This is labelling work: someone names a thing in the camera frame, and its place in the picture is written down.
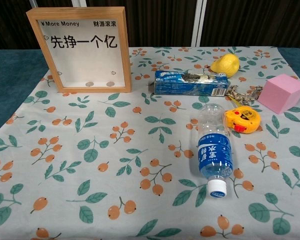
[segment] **tape measure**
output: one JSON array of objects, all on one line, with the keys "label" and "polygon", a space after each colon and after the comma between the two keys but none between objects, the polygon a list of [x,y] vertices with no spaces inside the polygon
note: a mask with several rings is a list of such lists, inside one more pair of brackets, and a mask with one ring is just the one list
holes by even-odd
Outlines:
[{"label": "tape measure", "polygon": [[232,97],[230,98],[239,107],[225,112],[227,127],[244,134],[250,134],[256,131],[261,123],[259,113],[253,110],[252,107],[241,105]]}]

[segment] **pink foam block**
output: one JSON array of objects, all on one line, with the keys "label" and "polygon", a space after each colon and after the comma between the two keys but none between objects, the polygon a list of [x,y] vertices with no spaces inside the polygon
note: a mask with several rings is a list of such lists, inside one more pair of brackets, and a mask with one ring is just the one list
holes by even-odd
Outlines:
[{"label": "pink foam block", "polygon": [[300,80],[286,74],[269,79],[258,101],[276,114],[294,107],[300,99]]}]

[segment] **tablecloth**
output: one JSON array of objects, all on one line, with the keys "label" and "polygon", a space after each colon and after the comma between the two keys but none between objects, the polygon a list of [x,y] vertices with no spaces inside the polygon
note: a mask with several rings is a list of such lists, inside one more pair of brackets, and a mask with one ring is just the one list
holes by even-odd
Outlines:
[{"label": "tablecloth", "polygon": [[198,170],[200,108],[225,97],[153,95],[154,71],[208,73],[226,53],[241,92],[285,73],[274,47],[130,48],[131,93],[60,93],[49,72],[0,129],[0,239],[300,239],[300,101],[232,131],[227,196]]}]

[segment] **lemon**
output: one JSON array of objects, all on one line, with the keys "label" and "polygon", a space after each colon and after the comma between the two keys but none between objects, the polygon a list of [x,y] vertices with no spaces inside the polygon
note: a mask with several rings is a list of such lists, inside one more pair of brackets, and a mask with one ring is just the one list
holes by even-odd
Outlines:
[{"label": "lemon", "polygon": [[239,58],[232,54],[228,53],[222,56],[219,60],[214,61],[211,64],[210,69],[215,73],[225,73],[227,78],[232,77],[238,71],[240,66]]}]

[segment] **water bottle label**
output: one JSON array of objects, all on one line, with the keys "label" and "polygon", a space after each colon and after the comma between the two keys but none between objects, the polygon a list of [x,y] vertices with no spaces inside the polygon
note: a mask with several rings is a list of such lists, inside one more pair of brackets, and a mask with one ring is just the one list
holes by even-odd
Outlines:
[{"label": "water bottle label", "polygon": [[200,138],[198,142],[199,170],[208,164],[224,165],[221,174],[231,175],[232,155],[229,138],[219,133],[210,133]]}]

